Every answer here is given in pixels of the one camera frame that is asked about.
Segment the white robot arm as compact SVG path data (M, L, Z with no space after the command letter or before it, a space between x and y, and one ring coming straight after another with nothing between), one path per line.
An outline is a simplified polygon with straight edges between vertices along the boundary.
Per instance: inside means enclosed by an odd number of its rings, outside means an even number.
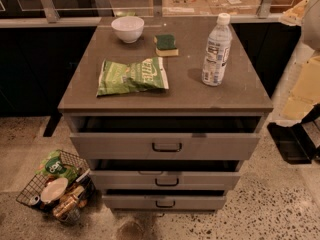
M282 115L290 120L302 120L320 103L320 0L309 0L306 5L302 39L315 53L302 65L282 110Z

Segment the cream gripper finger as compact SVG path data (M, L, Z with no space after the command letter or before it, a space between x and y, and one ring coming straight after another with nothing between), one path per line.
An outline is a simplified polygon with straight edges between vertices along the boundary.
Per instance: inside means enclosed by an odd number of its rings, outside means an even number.
M314 56L303 64L282 115L291 120L302 120L319 103L320 56Z

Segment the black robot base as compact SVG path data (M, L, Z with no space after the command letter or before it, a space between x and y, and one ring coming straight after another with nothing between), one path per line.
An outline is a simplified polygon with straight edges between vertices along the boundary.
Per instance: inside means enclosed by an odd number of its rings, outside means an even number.
M310 164L320 161L320 146L315 145L304 124L314 123L320 117L320 104L317 104L300 123L291 127L269 123L267 129L284 161L289 164Z

